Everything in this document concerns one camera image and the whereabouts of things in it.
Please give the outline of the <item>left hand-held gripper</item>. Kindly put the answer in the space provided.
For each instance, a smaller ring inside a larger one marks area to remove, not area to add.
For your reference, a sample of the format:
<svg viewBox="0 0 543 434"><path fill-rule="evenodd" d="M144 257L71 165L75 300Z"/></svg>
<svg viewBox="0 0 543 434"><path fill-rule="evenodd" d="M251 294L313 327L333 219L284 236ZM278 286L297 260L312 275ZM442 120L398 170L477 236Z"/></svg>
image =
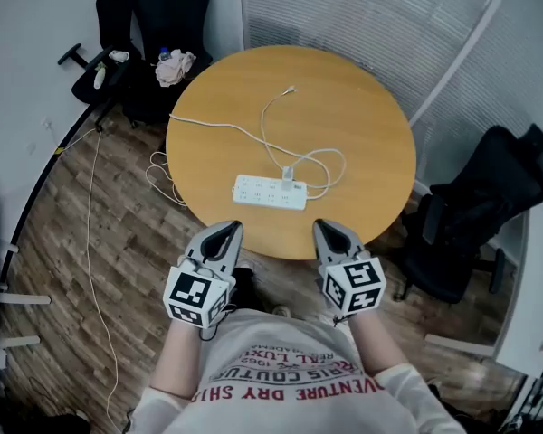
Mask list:
<svg viewBox="0 0 543 434"><path fill-rule="evenodd" d="M239 221L218 222L198 232L171 267L163 302L171 319L208 329L230 302L243 241Z"/></svg>

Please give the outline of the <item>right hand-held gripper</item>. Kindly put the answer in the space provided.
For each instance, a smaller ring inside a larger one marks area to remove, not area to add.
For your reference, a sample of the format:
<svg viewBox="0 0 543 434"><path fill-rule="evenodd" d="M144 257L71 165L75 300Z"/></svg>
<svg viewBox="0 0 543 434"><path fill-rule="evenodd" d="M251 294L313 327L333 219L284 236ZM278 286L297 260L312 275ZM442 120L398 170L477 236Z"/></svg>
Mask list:
<svg viewBox="0 0 543 434"><path fill-rule="evenodd" d="M357 234L338 222L317 219L312 224L319 262L319 290L335 317L350 317L377 308L386 290L380 260Z"/></svg>

